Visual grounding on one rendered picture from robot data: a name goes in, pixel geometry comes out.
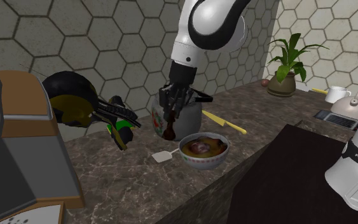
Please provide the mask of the dark robot stand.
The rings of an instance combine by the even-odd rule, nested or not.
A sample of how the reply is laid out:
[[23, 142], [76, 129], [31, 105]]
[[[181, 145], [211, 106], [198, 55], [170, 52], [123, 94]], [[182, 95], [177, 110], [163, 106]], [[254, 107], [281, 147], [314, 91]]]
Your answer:
[[358, 224], [324, 176], [344, 146], [286, 125], [234, 188], [226, 224]]

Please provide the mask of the black grill tray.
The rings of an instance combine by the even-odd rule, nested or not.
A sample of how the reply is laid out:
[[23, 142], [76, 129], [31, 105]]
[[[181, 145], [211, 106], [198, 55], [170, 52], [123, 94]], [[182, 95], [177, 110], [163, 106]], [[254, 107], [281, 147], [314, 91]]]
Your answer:
[[333, 123], [340, 127], [344, 127], [349, 130], [356, 131], [358, 129], [358, 120], [347, 116], [332, 113], [326, 110], [320, 110], [313, 116], [316, 119], [324, 120], [329, 123]]

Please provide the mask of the white mug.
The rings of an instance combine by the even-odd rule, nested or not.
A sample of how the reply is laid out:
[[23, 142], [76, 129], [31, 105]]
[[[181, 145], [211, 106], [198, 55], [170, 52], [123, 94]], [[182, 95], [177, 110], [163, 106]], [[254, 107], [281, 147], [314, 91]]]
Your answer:
[[346, 96], [351, 96], [351, 94], [351, 91], [344, 87], [331, 86], [327, 91], [325, 101], [334, 104], [339, 99], [342, 99]]

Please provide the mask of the beige kettle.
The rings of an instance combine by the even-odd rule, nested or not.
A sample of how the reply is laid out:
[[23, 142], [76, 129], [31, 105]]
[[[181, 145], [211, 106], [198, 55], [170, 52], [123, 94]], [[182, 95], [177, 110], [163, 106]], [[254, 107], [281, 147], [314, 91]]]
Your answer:
[[358, 92], [354, 96], [337, 100], [332, 105], [331, 112], [358, 120]]

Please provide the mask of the white spatula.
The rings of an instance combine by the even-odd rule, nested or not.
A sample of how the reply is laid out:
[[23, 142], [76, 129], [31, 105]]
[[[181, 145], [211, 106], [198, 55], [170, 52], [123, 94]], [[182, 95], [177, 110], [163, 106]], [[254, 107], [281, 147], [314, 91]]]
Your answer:
[[173, 158], [172, 154], [176, 151], [178, 151], [179, 149], [176, 148], [173, 151], [160, 151], [158, 153], [154, 153], [152, 154], [152, 157], [154, 158], [154, 160], [158, 163], [170, 160]]

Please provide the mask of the white board with brown frame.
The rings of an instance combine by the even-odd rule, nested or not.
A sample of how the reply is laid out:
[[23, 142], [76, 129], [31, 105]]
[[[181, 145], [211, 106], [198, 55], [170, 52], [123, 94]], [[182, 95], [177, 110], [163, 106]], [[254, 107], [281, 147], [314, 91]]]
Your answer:
[[0, 224], [65, 224], [64, 202], [38, 202], [8, 217]]

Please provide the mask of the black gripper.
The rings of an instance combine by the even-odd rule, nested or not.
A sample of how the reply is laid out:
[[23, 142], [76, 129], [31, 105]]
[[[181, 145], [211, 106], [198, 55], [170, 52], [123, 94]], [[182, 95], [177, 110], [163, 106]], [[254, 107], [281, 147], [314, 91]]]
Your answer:
[[[175, 61], [172, 61], [169, 71], [169, 83], [178, 84], [180, 86], [188, 87], [193, 84], [197, 72], [196, 67], [185, 66]], [[194, 91], [192, 88], [178, 89], [174, 97], [171, 98], [172, 85], [164, 85], [159, 89], [159, 105], [163, 108], [163, 118], [167, 122], [171, 120], [171, 112], [180, 113], [182, 109], [189, 103]]]

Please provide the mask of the yellow knife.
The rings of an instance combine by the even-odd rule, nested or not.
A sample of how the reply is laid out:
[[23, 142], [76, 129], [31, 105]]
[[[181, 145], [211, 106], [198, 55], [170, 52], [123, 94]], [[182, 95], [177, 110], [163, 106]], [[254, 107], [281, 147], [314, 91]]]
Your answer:
[[228, 125], [228, 126], [230, 126], [231, 128], [233, 128], [233, 129], [239, 131], [239, 132], [242, 133], [242, 134], [247, 134], [247, 131], [246, 131], [245, 129], [243, 129], [243, 128], [241, 128], [241, 127], [235, 125], [235, 124], [232, 124], [232, 123], [230, 123], [230, 122], [228, 122], [228, 121], [226, 121], [226, 120], [224, 120], [224, 119], [222, 119], [222, 118], [220, 118], [220, 117], [218, 117], [218, 116], [216, 116], [216, 115], [213, 115], [212, 113], [209, 113], [208, 111], [203, 110], [202, 113], [203, 113], [205, 116], [207, 116], [208, 118], [210, 118], [211, 120], [213, 120], [214, 122], [218, 123], [218, 124], [219, 124], [220, 126], [222, 126], [222, 127], [223, 127], [224, 125]]

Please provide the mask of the grey floral kettle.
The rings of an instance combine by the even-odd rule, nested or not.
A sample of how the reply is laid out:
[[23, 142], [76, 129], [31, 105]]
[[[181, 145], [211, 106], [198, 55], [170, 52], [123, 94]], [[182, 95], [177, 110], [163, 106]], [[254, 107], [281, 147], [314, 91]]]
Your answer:
[[[172, 125], [176, 137], [174, 141], [180, 141], [182, 138], [197, 133], [200, 130], [202, 103], [212, 101], [212, 96], [193, 88], [188, 90], [185, 105], [180, 112], [179, 118], [176, 118]], [[154, 131], [158, 136], [163, 137], [163, 133], [167, 129], [167, 121], [163, 117], [163, 107], [159, 103], [159, 94], [155, 95], [151, 105], [151, 115]]]

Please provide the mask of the brown and grey appliance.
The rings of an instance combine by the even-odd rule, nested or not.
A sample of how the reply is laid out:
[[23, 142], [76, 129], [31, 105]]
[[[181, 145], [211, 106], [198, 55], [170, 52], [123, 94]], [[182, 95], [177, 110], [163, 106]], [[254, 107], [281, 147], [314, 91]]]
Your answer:
[[42, 82], [0, 71], [0, 219], [38, 202], [85, 205], [82, 188]]

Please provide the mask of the dark brown bottle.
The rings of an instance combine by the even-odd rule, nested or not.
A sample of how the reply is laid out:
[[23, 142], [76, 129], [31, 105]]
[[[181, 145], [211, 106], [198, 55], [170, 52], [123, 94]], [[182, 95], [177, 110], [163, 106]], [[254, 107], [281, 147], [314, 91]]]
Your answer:
[[176, 134], [173, 128], [175, 120], [175, 111], [171, 111], [167, 120], [167, 128], [163, 132], [163, 138], [168, 141], [173, 141], [176, 138]]

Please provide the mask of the green potted plant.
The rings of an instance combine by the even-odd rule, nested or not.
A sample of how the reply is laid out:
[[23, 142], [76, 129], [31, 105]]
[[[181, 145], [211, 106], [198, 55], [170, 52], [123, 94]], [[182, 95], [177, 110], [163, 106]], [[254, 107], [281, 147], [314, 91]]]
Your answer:
[[302, 61], [298, 57], [308, 52], [308, 48], [325, 46], [312, 44], [305, 45], [300, 50], [296, 49], [296, 45], [301, 37], [301, 33], [294, 33], [289, 40], [276, 39], [270, 43], [281, 42], [284, 45], [280, 46], [282, 55], [275, 56], [268, 63], [279, 61], [281, 65], [276, 69], [273, 78], [268, 82], [267, 92], [276, 97], [291, 97], [296, 91], [295, 76], [299, 75], [302, 81], [305, 81], [307, 72]]

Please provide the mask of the patterned bowl with food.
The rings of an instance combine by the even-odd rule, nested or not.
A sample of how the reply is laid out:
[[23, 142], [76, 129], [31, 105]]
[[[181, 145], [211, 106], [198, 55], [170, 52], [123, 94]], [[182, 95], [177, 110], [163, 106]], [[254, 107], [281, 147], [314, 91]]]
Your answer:
[[229, 149], [227, 138], [211, 132], [191, 134], [179, 142], [179, 152], [184, 162], [198, 170], [211, 170], [221, 165]]

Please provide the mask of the black and yellow pan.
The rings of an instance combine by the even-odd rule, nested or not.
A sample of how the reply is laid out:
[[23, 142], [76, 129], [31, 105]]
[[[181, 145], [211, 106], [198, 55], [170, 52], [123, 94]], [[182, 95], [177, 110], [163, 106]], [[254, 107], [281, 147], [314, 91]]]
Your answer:
[[114, 95], [108, 101], [99, 98], [92, 83], [74, 71], [57, 72], [42, 84], [58, 123], [87, 128], [95, 122], [104, 122], [121, 151], [133, 139], [132, 128], [141, 126], [138, 116], [124, 105], [120, 96]]

